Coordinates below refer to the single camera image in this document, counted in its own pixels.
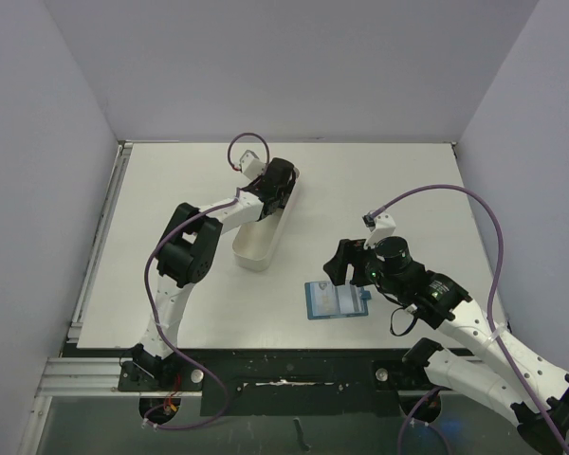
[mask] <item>white table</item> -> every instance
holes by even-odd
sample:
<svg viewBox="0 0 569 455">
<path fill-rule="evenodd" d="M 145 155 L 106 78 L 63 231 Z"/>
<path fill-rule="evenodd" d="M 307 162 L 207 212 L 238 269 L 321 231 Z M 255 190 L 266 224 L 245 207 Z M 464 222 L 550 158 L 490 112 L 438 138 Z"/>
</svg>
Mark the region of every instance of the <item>white table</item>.
<svg viewBox="0 0 569 455">
<path fill-rule="evenodd" d="M 178 345 L 182 348 L 409 348 L 421 337 L 449 347 L 453 340 L 420 321 L 406 337 L 388 331 L 395 305 L 374 288 L 369 316 L 308 320 L 303 284 L 324 280 L 325 262 L 343 238 L 364 238 L 361 216 L 422 185 L 462 180 L 448 144 L 273 143 L 273 156 L 301 172 L 300 193 L 270 268 L 237 266 L 236 234 L 221 238 L 211 272 L 193 290 Z M 261 144 L 240 144 L 263 155 Z M 142 272 L 174 208 L 200 206 L 234 195 L 246 184 L 226 161 L 227 144 L 135 144 L 119 192 L 92 293 L 80 348 L 128 348 L 150 317 Z M 491 273 L 467 198 L 430 191 L 399 202 L 389 213 L 413 257 L 452 277 L 486 306 Z M 151 283 L 156 283 L 153 267 Z M 495 305 L 495 318 L 503 320 Z M 398 330 L 408 315 L 396 318 Z"/>
</svg>

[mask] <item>wall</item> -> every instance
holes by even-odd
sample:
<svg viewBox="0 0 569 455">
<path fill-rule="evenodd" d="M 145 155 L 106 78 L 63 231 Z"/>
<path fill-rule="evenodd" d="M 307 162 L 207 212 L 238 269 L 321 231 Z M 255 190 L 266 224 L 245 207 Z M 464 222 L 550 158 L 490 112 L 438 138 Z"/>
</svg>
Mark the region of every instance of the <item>wall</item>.
<svg viewBox="0 0 569 455">
<path fill-rule="evenodd" d="M 537 5 L 458 151 L 466 185 L 502 221 L 512 327 L 569 370 L 569 0 Z M 493 261 L 493 228 L 476 215 Z"/>
<path fill-rule="evenodd" d="M 40 0 L 0 0 L 0 455 L 59 352 L 116 152 Z"/>
<path fill-rule="evenodd" d="M 457 140 L 537 0 L 46 0 L 118 138 Z"/>
</svg>

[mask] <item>gray floor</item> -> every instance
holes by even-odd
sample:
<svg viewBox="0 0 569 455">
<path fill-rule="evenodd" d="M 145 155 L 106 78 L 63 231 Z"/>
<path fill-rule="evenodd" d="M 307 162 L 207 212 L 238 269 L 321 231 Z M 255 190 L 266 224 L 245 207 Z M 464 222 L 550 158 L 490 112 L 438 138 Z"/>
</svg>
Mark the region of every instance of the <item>gray floor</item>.
<svg viewBox="0 0 569 455">
<path fill-rule="evenodd" d="M 55 398 L 39 455 L 377 455 L 395 454 L 402 419 L 369 414 L 302 417 L 303 451 L 291 417 L 228 417 L 186 432 L 141 429 L 136 398 Z M 199 399 L 189 399 L 173 424 L 198 419 Z M 456 454 L 535 454 L 507 421 L 460 396 L 444 396 L 436 421 Z M 409 428 L 405 454 L 446 454 L 429 428 Z"/>
</svg>

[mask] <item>bolt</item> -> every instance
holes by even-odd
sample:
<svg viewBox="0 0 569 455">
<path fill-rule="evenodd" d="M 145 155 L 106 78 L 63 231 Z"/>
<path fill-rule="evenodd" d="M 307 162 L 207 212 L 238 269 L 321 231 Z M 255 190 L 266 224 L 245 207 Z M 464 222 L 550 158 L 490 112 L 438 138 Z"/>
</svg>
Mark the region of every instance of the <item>bolt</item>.
<svg viewBox="0 0 569 455">
<path fill-rule="evenodd" d="M 385 382 L 388 380 L 388 370 L 385 368 L 380 368 L 376 371 L 376 378 L 379 382 Z"/>
<path fill-rule="evenodd" d="M 190 374 L 190 379 L 194 384 L 200 383 L 204 377 L 205 374 L 202 373 L 200 370 L 194 370 L 192 374 Z"/>
</svg>

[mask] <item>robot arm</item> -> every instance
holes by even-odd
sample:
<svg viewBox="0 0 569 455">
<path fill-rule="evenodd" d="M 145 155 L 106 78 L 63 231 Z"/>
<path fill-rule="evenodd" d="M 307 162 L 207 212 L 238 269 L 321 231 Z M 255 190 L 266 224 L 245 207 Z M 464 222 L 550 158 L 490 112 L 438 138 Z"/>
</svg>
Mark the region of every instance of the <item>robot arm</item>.
<svg viewBox="0 0 569 455">
<path fill-rule="evenodd" d="M 158 288 L 156 309 L 160 326 L 166 338 L 176 345 L 179 325 L 188 298 L 195 285 L 204 279 L 211 269 L 219 237 L 245 223 L 263 220 L 285 207 L 296 182 L 296 170 L 288 161 L 272 159 L 265 169 L 257 156 L 247 151 L 240 162 L 243 174 L 252 181 L 231 199 L 196 208 L 190 204 L 179 205 L 161 239 L 186 220 L 208 209 L 227 206 L 191 222 L 181 235 L 174 236 L 157 253 Z M 164 387 L 171 381 L 168 357 L 173 350 L 158 334 L 155 321 L 148 322 L 147 329 L 132 349 L 137 374 L 144 382 Z"/>
<path fill-rule="evenodd" d="M 365 217 L 365 224 L 372 230 L 371 236 L 341 240 L 335 257 L 324 266 L 333 284 L 345 282 L 351 265 L 352 284 L 373 284 L 379 293 L 396 298 L 432 329 L 470 349 L 488 369 L 458 358 L 425 338 L 407 353 L 405 361 L 423 369 L 435 385 L 459 391 L 503 415 L 540 453 L 560 453 L 560 445 L 494 341 L 500 337 L 504 342 L 567 441 L 569 373 L 528 349 L 505 327 L 492 334 L 486 315 L 463 287 L 414 261 L 407 242 L 392 236 L 395 224 L 391 216 L 382 213 L 375 220 Z"/>
</svg>

